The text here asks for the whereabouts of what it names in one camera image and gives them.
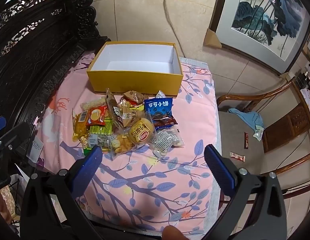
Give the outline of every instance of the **lotus painting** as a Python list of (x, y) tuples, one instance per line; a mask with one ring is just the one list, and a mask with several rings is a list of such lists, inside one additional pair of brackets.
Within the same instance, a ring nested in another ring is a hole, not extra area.
[(277, 73), (290, 69), (310, 32), (310, 17), (300, 0), (224, 0), (224, 4), (221, 0), (220, 3), (222, 13), (213, 15), (212, 21), (217, 22), (213, 31), (223, 46), (235, 48)]

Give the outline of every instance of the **bed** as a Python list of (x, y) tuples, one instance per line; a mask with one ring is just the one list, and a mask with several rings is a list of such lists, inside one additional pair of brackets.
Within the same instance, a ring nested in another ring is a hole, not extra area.
[[(34, 168), (56, 173), (84, 157), (80, 144), (71, 139), (72, 109), (79, 113), (80, 103), (100, 97), (92, 92), (86, 69), (109, 41), (96, 29), (92, 1), (18, 0), (3, 5), (0, 116), (7, 125), (0, 136), (21, 122), (29, 124), (29, 139), (15, 157), (28, 175)], [(148, 146), (115, 159), (104, 154), (77, 200), (91, 220), (154, 236), (173, 225), (191, 239), (202, 238), (215, 223), (220, 189), (203, 159), (209, 143), (221, 152), (214, 83), (206, 63), (180, 60), (184, 79), (172, 111), (185, 147), (162, 158)], [(32, 163), (26, 156), (35, 136), (44, 148)]]

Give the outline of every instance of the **chair armrest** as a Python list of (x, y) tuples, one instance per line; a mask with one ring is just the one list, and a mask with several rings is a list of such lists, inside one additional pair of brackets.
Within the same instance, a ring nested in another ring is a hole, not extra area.
[(261, 101), (262, 99), (276, 96), (279, 93), (285, 91), (287, 88), (289, 88), (291, 84), (294, 82), (294, 80), (295, 79), (293, 78), (289, 82), (287, 82), (285, 85), (283, 85), (282, 87), (277, 88), (276, 90), (273, 90), (271, 92), (261, 94), (261, 95), (255, 95), (255, 96), (222, 95), (217, 99), (217, 106), (219, 106), (220, 103), (225, 100)]

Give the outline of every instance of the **blue cloth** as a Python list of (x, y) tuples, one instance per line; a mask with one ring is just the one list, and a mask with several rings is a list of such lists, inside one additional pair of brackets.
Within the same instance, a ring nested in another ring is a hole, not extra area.
[(240, 119), (242, 119), (246, 124), (248, 124), (254, 131), (256, 130), (256, 125), (264, 128), (264, 123), (261, 115), (257, 112), (243, 113), (236, 108), (228, 109), (229, 113), (237, 114)]

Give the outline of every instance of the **blue snack bag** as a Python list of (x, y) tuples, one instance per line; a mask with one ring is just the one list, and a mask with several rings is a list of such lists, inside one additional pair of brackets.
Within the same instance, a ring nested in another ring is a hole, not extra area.
[(173, 98), (152, 98), (144, 100), (145, 111), (151, 114), (155, 129), (177, 124), (171, 114)]

